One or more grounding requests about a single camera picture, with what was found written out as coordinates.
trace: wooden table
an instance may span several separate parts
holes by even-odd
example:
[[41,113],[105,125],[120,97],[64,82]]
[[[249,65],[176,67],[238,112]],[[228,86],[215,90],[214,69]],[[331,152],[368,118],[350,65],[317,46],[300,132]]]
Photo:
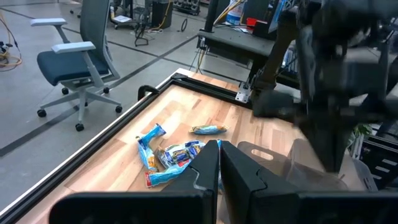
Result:
[[[176,72],[229,90],[238,90],[237,86],[230,83],[184,69]],[[302,133],[292,128],[290,123],[255,118],[249,109],[171,86],[17,223],[48,223],[51,206],[58,199],[75,192],[162,190],[165,185],[151,189],[146,187],[146,169],[140,160],[136,141],[137,135],[147,133],[156,123],[167,134],[150,143],[154,149],[192,139],[205,142],[223,139],[234,145],[241,141],[252,142],[287,156],[294,139],[303,138]],[[229,130],[217,136],[200,137],[188,132],[192,126],[203,124],[227,125]]]

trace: snack bar wrapper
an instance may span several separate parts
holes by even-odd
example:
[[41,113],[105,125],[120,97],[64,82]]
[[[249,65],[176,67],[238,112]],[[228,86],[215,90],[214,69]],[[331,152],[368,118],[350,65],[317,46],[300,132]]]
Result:
[[180,175],[189,165],[191,159],[179,162],[178,164],[170,166],[163,172],[145,172],[145,180],[147,187],[153,187],[162,183],[166,183]]
[[195,158],[203,146],[205,146],[205,143],[199,140],[189,141],[184,144],[171,145],[165,149],[159,150],[157,157],[167,169],[179,162]]
[[163,128],[156,124],[152,130],[150,130],[143,137],[137,137],[138,140],[138,151],[139,156],[141,157],[141,161],[144,163],[144,166],[151,171],[158,171],[157,166],[155,164],[155,155],[153,150],[149,147],[149,142],[153,138],[159,137],[166,134]]
[[211,135],[225,133],[227,130],[227,126],[203,125],[195,126],[189,132],[200,135]]

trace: metal bracket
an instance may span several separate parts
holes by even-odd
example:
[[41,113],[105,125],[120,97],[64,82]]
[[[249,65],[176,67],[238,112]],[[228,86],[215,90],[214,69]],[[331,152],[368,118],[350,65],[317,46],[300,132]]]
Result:
[[236,94],[235,100],[238,100],[242,103],[247,103],[250,99],[250,88],[246,85],[246,83],[241,83],[239,85],[239,91]]

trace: bottle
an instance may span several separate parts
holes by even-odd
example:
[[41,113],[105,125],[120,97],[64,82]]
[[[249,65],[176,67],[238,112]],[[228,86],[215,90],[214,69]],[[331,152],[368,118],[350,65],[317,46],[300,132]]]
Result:
[[[236,3],[238,0],[231,0],[229,5],[233,5]],[[236,6],[233,10],[231,10],[227,15],[226,15],[226,21],[229,22],[232,25],[240,25],[241,21],[241,16],[244,10],[244,5],[246,2]]]
[[111,10],[111,19],[114,19],[114,7],[111,6],[110,10]]

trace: concrete floor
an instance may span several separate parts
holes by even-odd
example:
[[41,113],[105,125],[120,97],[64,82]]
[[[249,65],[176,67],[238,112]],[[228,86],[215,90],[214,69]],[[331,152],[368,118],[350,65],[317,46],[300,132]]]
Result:
[[[53,87],[41,74],[36,56],[62,43],[53,27],[31,27],[34,18],[63,17],[68,21],[65,33],[79,41],[79,19],[69,13],[77,7],[66,0],[0,0],[0,9],[13,31],[22,52],[23,64],[0,73],[0,210],[32,187],[84,143],[117,118],[114,106],[93,102],[86,108],[85,130],[75,131],[76,101],[47,109],[46,118],[38,118],[39,105],[62,97],[62,86]],[[186,14],[174,12],[172,26],[162,34],[150,34],[148,46],[135,47],[129,29],[114,30],[108,24],[106,34],[114,65],[122,76],[113,83],[110,97],[121,101],[124,110],[137,99],[141,85],[156,86],[178,68],[189,68],[196,54],[196,34],[204,26],[206,8],[199,16],[189,16],[185,32],[177,32]],[[0,40],[6,40],[0,28]],[[205,56],[205,75],[238,84],[220,73],[245,80],[249,70],[220,58]]]

